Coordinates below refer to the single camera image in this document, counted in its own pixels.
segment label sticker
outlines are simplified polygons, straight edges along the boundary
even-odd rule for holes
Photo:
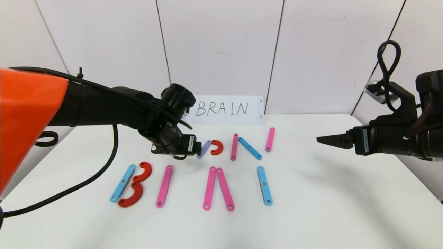
[[[194,147],[194,139],[195,139],[195,136],[189,137],[188,152],[192,152],[192,148]]]
[[[363,129],[363,142],[365,144],[365,152],[369,152],[369,144],[368,144],[368,131]]]

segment white wall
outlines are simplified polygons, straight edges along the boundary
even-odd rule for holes
[[[286,0],[267,114],[351,114],[403,0]]]
[[[158,1],[171,82],[266,98],[283,0]]]
[[[157,6],[153,0],[37,0],[72,74],[105,86],[160,97],[169,86]]]
[[[443,69],[443,2],[437,0],[407,0],[398,23],[392,33],[392,40],[401,46],[400,63],[394,71],[391,81],[396,82],[413,93],[419,103],[415,87],[416,77],[424,72]],[[394,49],[387,47],[384,58],[390,66]],[[380,80],[380,68],[371,79]],[[390,114],[385,105],[376,103],[369,95],[363,94],[355,109],[354,116],[367,124],[378,115]],[[400,160],[439,198],[443,199],[443,163],[427,162],[414,157],[399,156]]]
[[[32,0],[0,0],[0,67],[38,66],[66,72],[37,5]],[[63,139],[70,127],[50,128]],[[50,148],[34,146],[0,200],[41,161]]]

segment sign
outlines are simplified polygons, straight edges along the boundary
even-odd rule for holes
[[[195,96],[196,102],[184,119],[190,124],[256,125],[264,118],[260,96]]]

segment blue plastic strip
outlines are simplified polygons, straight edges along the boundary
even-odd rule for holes
[[[268,180],[266,179],[266,173],[262,166],[257,167],[258,181],[260,182],[261,194],[263,195],[264,204],[267,206],[272,206],[274,203],[272,201],[271,191],[269,190]]]
[[[123,193],[123,190],[128,185],[129,179],[134,174],[136,167],[137,166],[135,164],[131,164],[129,168],[126,170],[125,174],[123,175],[123,178],[120,180],[120,182],[117,185],[117,188],[114,190],[114,193],[109,199],[111,202],[116,202],[120,198],[121,194]]]
[[[256,151],[243,137],[239,137],[238,141],[258,160],[261,160],[261,155]]]

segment orange cover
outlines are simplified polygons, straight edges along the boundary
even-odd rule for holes
[[[0,69],[0,195],[60,108],[68,81]]]

